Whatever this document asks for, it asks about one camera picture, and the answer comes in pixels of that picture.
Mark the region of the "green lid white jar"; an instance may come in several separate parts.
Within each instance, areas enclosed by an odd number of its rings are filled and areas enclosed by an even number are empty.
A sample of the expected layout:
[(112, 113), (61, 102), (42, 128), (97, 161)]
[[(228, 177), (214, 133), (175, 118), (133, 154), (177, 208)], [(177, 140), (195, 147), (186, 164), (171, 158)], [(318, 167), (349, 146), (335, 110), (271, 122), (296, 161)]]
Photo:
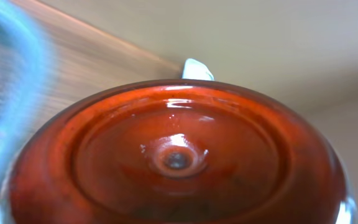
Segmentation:
[(266, 95), (154, 80), (61, 111), (15, 157), (0, 223), (356, 223), (328, 140)]

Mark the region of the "grey plastic mesh basket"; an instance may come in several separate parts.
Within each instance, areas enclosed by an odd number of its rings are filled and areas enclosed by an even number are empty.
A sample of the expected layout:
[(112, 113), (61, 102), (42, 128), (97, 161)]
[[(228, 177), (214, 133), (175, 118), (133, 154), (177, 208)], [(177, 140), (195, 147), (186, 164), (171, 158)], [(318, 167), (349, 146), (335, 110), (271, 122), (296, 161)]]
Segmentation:
[(0, 1), (0, 223), (11, 223), (6, 182), (53, 76), (41, 27), (19, 7)]

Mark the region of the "white barcode scanner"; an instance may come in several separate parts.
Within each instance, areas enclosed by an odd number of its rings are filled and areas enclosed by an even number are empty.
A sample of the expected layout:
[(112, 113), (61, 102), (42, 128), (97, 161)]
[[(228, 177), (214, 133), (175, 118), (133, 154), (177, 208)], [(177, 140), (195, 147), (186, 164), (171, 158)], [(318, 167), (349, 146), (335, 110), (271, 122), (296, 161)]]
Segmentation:
[(181, 78), (214, 81), (214, 76), (209, 71), (208, 67), (193, 58), (188, 58), (185, 60)]

